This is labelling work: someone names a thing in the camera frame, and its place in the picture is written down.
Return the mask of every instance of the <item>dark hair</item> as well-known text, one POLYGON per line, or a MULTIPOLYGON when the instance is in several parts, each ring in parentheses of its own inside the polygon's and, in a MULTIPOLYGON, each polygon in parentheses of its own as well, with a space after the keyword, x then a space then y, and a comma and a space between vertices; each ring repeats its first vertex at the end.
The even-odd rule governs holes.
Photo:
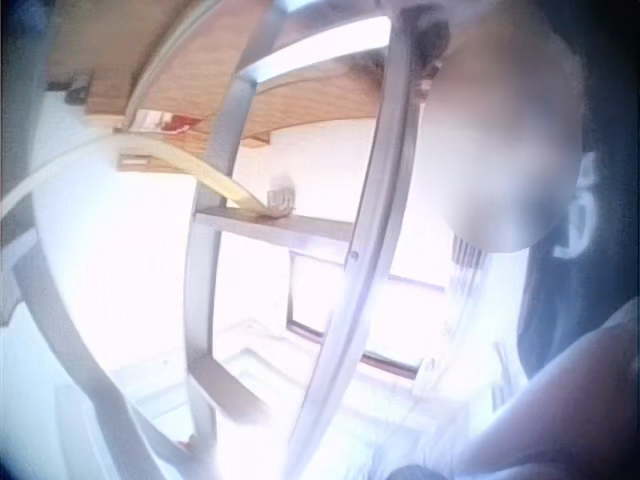
POLYGON ((433 470, 429 470, 422 465, 407 465, 406 467, 394 470, 387 480, 447 480, 433 470))

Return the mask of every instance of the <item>wooden ceiling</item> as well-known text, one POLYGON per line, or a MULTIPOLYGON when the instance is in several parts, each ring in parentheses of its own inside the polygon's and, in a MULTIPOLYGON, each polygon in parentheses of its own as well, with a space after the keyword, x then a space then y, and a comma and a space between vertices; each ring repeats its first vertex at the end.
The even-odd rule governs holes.
MULTIPOLYGON (((111 77, 116 82, 128 79, 126 87, 106 89, 118 91, 122 97, 123 91, 131 91, 176 20, 198 1, 59 0, 49 82, 68 83, 77 73, 92 71, 96 92, 100 90, 96 78, 111 77)), ((196 134, 204 136, 215 120, 249 34, 270 3, 223 0, 194 37, 163 66, 140 107, 201 119, 190 132, 191 140, 196 134)), ((371 16, 376 8, 375 0, 320 1, 292 16, 275 48, 329 25, 371 16)), ((375 117, 380 72, 371 67, 371 55, 330 60, 264 85, 254 99, 244 137, 268 139, 269 132, 294 125, 375 117)), ((100 105, 99 110, 104 103, 92 102, 92 112, 96 113, 95 105, 100 105)), ((116 109, 123 104, 126 102, 117 103, 116 109)), ((192 143, 186 135, 170 140, 182 145, 192 143)))

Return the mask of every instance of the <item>window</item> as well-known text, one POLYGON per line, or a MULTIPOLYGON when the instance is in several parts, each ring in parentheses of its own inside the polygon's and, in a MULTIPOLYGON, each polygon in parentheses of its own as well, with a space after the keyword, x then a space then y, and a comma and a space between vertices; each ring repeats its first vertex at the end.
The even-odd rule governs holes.
MULTIPOLYGON (((316 343, 340 300, 344 267, 339 263, 291 254, 288 330, 316 343)), ((444 288, 389 276, 371 318, 362 361, 405 378, 438 354, 445 342, 444 288)))

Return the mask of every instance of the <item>ladder rung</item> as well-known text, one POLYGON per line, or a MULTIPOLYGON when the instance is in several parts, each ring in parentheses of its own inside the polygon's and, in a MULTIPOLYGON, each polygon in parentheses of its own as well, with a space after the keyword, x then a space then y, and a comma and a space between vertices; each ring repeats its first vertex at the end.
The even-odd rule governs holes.
POLYGON ((257 217, 239 208, 207 208, 196 214, 195 222, 339 262, 344 260, 353 232, 349 222, 298 215, 257 217))
POLYGON ((213 357, 205 355, 193 362, 189 374, 206 399, 234 422, 268 420, 268 407, 213 357))
POLYGON ((391 21, 377 16, 330 28, 241 66, 237 75, 257 83, 352 53, 382 48, 389 43, 391 21))

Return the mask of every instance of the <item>white wall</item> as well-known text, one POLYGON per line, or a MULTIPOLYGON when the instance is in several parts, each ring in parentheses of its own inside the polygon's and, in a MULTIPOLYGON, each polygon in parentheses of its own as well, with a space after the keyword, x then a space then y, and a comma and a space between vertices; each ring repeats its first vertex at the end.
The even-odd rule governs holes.
MULTIPOLYGON (((33 164, 98 136, 81 107, 45 96, 33 164)), ((116 171, 114 149, 93 152, 34 194, 54 279, 82 338, 114 370, 182 346, 182 284, 195 182, 116 171)))
MULTIPOLYGON (((82 108, 63 98, 45 95, 34 168, 108 133, 87 125, 82 108)), ((116 158, 115 151, 95 149, 34 194, 54 279, 106 370, 182 348, 182 277, 195 185, 182 175, 118 173, 116 158)), ((18 478, 65 479, 54 393, 70 379, 24 306, 1 342, 0 454, 18 478)))
POLYGON ((0 457, 17 479, 66 479, 55 389, 71 379, 24 305, 16 308, 0 337, 0 358, 0 457))

